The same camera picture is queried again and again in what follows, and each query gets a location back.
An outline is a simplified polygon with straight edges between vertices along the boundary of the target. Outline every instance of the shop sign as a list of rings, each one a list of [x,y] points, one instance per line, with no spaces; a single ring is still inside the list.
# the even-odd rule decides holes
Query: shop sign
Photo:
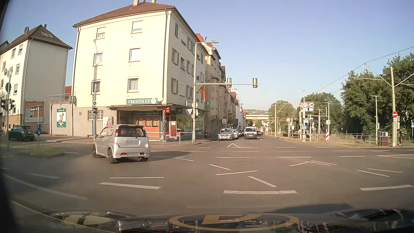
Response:
[[[159,116],[159,111],[148,111],[148,112],[134,111],[134,116]]]
[[[146,98],[146,99],[127,99],[127,105],[130,104],[157,104],[157,98]]]

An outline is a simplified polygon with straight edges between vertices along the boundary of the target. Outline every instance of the billboard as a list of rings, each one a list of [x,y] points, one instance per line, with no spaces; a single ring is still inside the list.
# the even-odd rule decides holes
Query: billboard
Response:
[[[39,122],[43,123],[43,102],[25,102],[24,104],[24,122],[25,123],[37,123],[38,117]],[[39,111],[31,111],[31,108],[39,107]]]
[[[56,127],[66,128],[66,108],[56,110]]]

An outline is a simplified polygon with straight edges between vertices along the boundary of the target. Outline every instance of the asphalt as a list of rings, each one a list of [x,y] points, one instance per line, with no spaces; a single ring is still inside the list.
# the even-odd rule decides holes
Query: asphalt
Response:
[[[55,158],[15,154],[36,145],[3,150],[1,172],[12,200],[49,211],[148,215],[414,209],[411,146],[355,147],[261,136],[156,145],[149,162],[109,164],[92,157],[90,144],[71,141],[41,143],[66,152]]]

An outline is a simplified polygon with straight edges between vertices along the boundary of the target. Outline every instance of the green sign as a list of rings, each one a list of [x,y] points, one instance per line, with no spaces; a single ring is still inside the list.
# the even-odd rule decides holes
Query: green sign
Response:
[[[134,111],[134,116],[159,116],[159,111],[151,111],[151,112]]]
[[[158,104],[157,98],[146,98],[146,99],[127,99],[127,105],[131,104]]]
[[[56,127],[66,128],[66,108],[56,110]]]

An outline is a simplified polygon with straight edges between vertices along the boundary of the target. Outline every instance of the white apartment building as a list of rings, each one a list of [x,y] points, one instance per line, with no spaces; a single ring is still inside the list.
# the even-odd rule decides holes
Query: white apartment building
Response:
[[[92,135],[93,101],[98,107],[97,133],[103,119],[144,125],[152,137],[159,136],[163,122],[165,132],[191,131],[186,110],[192,103],[194,60],[197,82],[203,83],[207,51],[196,44],[200,41],[174,6],[155,0],[131,3],[73,26],[77,29],[72,77],[75,136]],[[196,131],[202,132],[203,88],[199,91]],[[170,113],[163,118],[162,109],[167,107]]]
[[[7,98],[6,84],[10,83],[9,98],[15,104],[9,110],[8,126],[5,125],[6,111],[0,110],[3,131],[23,124],[35,130],[39,120],[42,132],[48,132],[50,113],[45,104],[49,102],[49,95],[63,92],[65,88],[70,49],[71,46],[46,29],[46,24],[25,31],[11,43],[6,41],[0,45],[0,98]],[[39,112],[30,110],[39,106]]]

